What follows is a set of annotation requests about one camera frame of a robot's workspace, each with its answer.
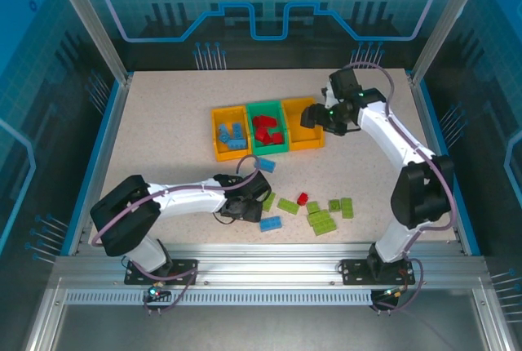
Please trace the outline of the orange plastic bin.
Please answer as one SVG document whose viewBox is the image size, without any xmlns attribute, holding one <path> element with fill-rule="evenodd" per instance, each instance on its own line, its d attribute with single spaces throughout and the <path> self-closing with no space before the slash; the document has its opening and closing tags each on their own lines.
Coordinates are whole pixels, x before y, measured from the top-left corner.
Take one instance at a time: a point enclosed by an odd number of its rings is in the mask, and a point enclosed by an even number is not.
<svg viewBox="0 0 522 351">
<path fill-rule="evenodd" d="M 230 161 L 242 158 L 252 152 L 250 129 L 247 121 L 247 112 L 244 105 L 230 106 L 225 108 L 217 108 L 211 111 L 213 145 L 215 157 L 218 162 Z M 227 144 L 219 141 L 218 136 L 219 125 L 225 124 L 229 129 L 229 135 L 232 136 L 232 124 L 239 122 L 242 125 L 243 137 L 248 142 L 248 149 L 229 150 Z"/>
<path fill-rule="evenodd" d="M 313 129 L 302 127 L 302 112 L 316 101 L 312 97 L 291 98 L 281 101 L 281 107 L 288 132 L 288 143 L 290 151 L 306 149 L 319 149 L 325 144 L 322 128 L 317 126 Z"/>
</svg>

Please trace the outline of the blue table edge trim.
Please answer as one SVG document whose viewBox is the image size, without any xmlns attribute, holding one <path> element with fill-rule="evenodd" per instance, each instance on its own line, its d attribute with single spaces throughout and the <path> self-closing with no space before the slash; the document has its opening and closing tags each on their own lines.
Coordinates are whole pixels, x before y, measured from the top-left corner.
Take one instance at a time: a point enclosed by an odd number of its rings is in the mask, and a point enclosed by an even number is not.
<svg viewBox="0 0 522 351">
<path fill-rule="evenodd" d="M 436 110 L 433 101 L 431 100 L 427 85 L 424 81 L 421 81 L 419 86 L 422 100 L 424 101 L 427 110 L 427 124 L 433 130 L 433 133 L 431 134 L 433 147 L 437 148 L 442 154 L 449 155 L 449 149 L 445 143 L 439 118 L 436 115 Z M 467 255 L 479 256 L 481 255 L 480 247 L 467 212 L 457 176 L 453 178 L 453 196 L 458 210 L 455 229 L 458 231 L 459 240 Z"/>
<path fill-rule="evenodd" d="M 87 199 L 87 194 L 89 193 L 89 188 L 91 185 L 91 182 L 93 180 L 93 175 L 95 172 L 95 166 L 98 161 L 100 150 L 102 146 L 103 139 L 105 137 L 105 132 L 108 126 L 108 120 L 111 117 L 113 106 L 115 103 L 115 100 L 119 94 L 120 85 L 117 81 L 114 82 L 111 92 L 109 94 L 108 98 L 108 104 L 106 106 L 105 112 L 102 116 L 102 120 L 99 126 L 99 129 L 97 131 L 97 136 L 95 138 L 95 143 L 93 145 L 91 155 L 89 158 L 89 162 L 87 163 L 86 172 L 77 196 L 77 201 L 75 203 L 75 206 L 73 208 L 73 214 L 71 216 L 71 219 L 69 221 L 69 227 L 67 229 L 67 232 L 64 237 L 64 241 L 62 243 L 62 246 L 60 248 L 59 256 L 67 256 L 72 255 L 73 248 L 73 240 L 74 236 L 76 235 L 76 232 L 80 230 L 80 220 L 82 218 L 82 209 Z"/>
</svg>

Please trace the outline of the green plastic bin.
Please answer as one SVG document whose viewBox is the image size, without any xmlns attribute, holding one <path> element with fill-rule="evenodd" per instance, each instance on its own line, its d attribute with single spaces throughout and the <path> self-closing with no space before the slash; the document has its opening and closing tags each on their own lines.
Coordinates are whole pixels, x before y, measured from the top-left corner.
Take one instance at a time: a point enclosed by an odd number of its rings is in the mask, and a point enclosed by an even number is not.
<svg viewBox="0 0 522 351">
<path fill-rule="evenodd" d="M 279 100 L 270 100 L 264 102 L 250 103 L 246 105 L 247 121 L 250 128 L 250 136 L 252 142 L 252 151 L 255 155 L 269 155 L 274 153 L 284 153 L 289 150 L 288 143 L 288 132 L 286 129 L 286 122 Z M 268 144 L 265 145 L 263 142 L 259 142 L 254 138 L 256 127 L 252 123 L 252 119 L 255 116 L 266 115 L 277 118 L 278 126 L 281 126 L 282 134 L 285 137 L 284 144 Z"/>
</svg>

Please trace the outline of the aluminium frame rail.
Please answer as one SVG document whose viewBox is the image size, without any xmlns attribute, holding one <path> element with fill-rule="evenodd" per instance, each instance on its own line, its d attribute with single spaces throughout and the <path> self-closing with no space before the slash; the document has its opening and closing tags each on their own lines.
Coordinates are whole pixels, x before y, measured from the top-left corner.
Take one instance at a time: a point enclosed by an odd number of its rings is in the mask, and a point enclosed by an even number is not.
<svg viewBox="0 0 522 351">
<path fill-rule="evenodd" d="M 170 244 L 170 256 L 198 262 L 199 288 L 340 288 L 343 259 L 362 259 L 367 243 Z M 409 253 L 423 266 L 426 289 L 490 285 L 484 257 L 464 255 L 458 242 L 417 242 Z M 101 248 L 82 247 L 55 260 L 48 286 L 63 289 L 121 288 L 124 268 Z"/>
</svg>

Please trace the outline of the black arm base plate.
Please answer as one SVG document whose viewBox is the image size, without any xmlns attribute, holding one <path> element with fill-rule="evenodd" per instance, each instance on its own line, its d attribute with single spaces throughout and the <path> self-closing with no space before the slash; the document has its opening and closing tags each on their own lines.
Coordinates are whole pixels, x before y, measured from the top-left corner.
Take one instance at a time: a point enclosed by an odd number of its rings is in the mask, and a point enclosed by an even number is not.
<svg viewBox="0 0 522 351">
<path fill-rule="evenodd" d="M 153 278 L 150 278 L 140 272 L 132 262 L 128 262 L 123 282 L 131 286 L 151 286 L 157 282 L 155 279 L 157 277 L 169 278 L 169 280 L 162 280 L 167 286 L 194 285 L 196 279 L 192 279 L 192 274 L 197 270 L 197 266 L 197 260 L 172 260 L 171 263 L 165 263 L 151 272 Z"/>
<path fill-rule="evenodd" d="M 341 260 L 338 265 L 345 286 L 367 285 L 404 285 L 416 283 L 413 265 L 405 260 L 383 265 L 369 264 L 367 260 Z"/>
</svg>

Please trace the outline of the aluminium frame post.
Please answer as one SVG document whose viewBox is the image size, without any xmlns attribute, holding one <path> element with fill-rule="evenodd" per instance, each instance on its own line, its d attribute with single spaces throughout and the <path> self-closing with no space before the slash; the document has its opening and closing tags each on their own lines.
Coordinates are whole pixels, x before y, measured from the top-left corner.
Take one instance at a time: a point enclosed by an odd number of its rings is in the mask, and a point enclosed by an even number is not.
<svg viewBox="0 0 522 351">
<path fill-rule="evenodd" d="M 69 0 L 115 80 L 125 86 L 129 74 L 90 0 Z"/>
<path fill-rule="evenodd" d="M 412 69 L 411 82 L 414 86 L 420 85 L 467 2 L 468 0 L 448 0 Z"/>
</svg>

